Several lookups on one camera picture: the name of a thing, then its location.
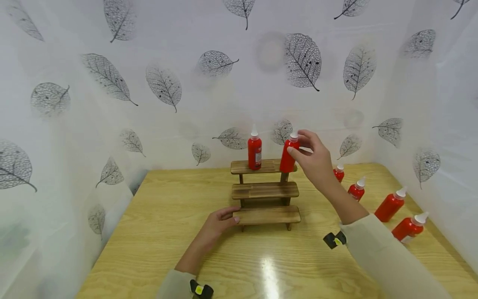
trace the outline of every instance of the white backdrop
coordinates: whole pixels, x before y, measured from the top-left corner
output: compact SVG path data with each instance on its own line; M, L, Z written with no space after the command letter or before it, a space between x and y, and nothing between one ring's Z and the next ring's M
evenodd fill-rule
M453 0L248 0L247 30L230 2L1 0L1 298L72 298L148 170L245 159L253 122L263 158L292 126L318 132L333 159L383 163L478 270L478 2L450 20ZM227 57L211 67L208 51Z

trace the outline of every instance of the red bottle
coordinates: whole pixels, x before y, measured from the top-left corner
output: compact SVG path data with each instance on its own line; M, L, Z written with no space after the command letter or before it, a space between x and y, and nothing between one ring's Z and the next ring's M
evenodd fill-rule
M402 220L391 232L398 241L408 243L419 233L423 232L423 226L426 223L428 212Z
M279 166L279 170L284 173L289 173L294 171L295 160L287 152L287 148L289 146L295 149L299 149L300 147L299 135L297 134L297 131L292 132L289 139L287 139L284 143L284 149L282 150L281 164Z
M339 183L342 183L342 180L344 179L345 173L344 173L344 165L339 164L337 167L334 168L334 175L337 178Z
M388 222L403 206L404 198L407 195L407 186L398 190L395 193L387 195L379 208L375 211L375 216L382 221Z
M247 141L247 151L249 168L252 170L260 169L262 165L262 140L259 138L256 125L252 126L252 132Z
M360 201L365 194L365 177L361 178L357 183L350 186L348 193L355 198L356 201Z

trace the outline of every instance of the table surface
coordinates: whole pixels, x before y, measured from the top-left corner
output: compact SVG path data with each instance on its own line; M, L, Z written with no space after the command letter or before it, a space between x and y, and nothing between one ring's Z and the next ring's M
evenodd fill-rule
M400 188L379 164L345 166L343 186L367 176L361 204L373 212L385 196ZM244 175L244 182L278 181L280 174ZM308 299L384 298L379 286L359 268L345 246L330 250L322 241L337 233L338 217L302 170L290 174L300 195L291 205L302 222L234 227L206 258L198 281L214 288L214 298ZM161 281L194 238L208 214L238 205L230 169L155 170L148 173L88 275L78 298L154 298ZM387 223L420 213L407 196ZM409 250L453 298L476 298L478 277L429 221Z

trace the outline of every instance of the leaf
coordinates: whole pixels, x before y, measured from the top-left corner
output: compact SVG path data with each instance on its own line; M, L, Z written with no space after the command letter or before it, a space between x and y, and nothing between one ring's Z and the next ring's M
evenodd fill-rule
M355 99L357 91L370 81L376 68L375 50L359 45L350 51L344 65L344 84L348 90L354 93L353 99Z
M213 137L212 139L219 139L221 143L228 148L232 149L245 149L247 148L247 140L239 132L238 128L229 128L219 135L219 137Z
M225 77L231 72L233 64L238 61L239 59L230 60L223 52L207 51L199 58L196 72L210 78Z
M97 204L92 207L88 212L88 225L95 234L99 234L103 240L103 227L105 226L105 208L102 205Z
M459 7L458 10L456 11L456 13L453 15L453 17L451 17L450 20L453 20L453 19L456 17L456 15L460 12L461 8L463 7L463 4L467 3L467 2L470 1L470 0L453 0L453 1L455 1L455 2L458 3L458 4L460 4L460 7Z
M335 17L334 20L337 20L341 15L347 17L360 16L366 9L369 2L370 0L344 0L342 13L338 17Z
M116 185L121 183L124 180L123 174L121 173L118 165L116 165L115 160L110 157L108 162L106 162L105 167L103 167L103 171L101 172L101 178L99 182L96 184L96 187L100 183L105 183L108 185Z
M315 88L322 59L319 47L309 36L300 33L286 35L284 58L287 77L292 86Z
M134 38L136 14L132 0L103 0L105 18L115 39L129 41Z
M132 129L123 129L120 133L120 137L123 141L124 149L128 152L143 154L143 146L138 135Z
M353 154L358 151L361 146L362 140L357 135L351 134L347 136L340 146L340 158Z
M256 0L222 0L222 3L233 14L246 18L246 30L249 27L249 14Z
M0 189L30 184L32 164L26 152L18 145L6 139L0 139Z
M274 130L272 131L272 141L278 145L284 145L285 141L289 139L292 133L292 124L287 119L283 119L274 124Z
M25 8L23 8L20 0L6 0L5 10L20 29L25 31L29 36L44 42L43 36L27 14Z
M399 148L402 141L402 124L403 119L390 118L372 128L378 128L380 137Z
M191 151L193 152L194 159L197 161L197 165L206 162L211 157L211 151L209 148L200 143L193 143Z
M413 160L413 170L420 182L420 189L422 183L428 181L440 168L440 155L430 148L418 148Z
M83 64L103 90L116 99L133 101L130 90L115 66L106 57L90 53L81 55Z
M403 45L403 54L409 58L428 58L433 51L435 30L427 29L412 35Z
M150 63L146 67L146 81L151 91L163 103L174 107L181 100L183 89L178 77L169 69L163 69L156 63Z
M52 117L70 109L70 95L68 90L55 83L41 83L33 90L30 106L41 117Z

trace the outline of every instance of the right hand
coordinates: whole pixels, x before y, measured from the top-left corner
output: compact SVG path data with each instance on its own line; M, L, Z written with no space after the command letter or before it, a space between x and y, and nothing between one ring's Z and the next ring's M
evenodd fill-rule
M317 190L324 193L326 188L338 183L332 171L330 152L314 132L299 130L298 133L300 146L311 149L312 153L293 147L288 147L287 152L299 163Z

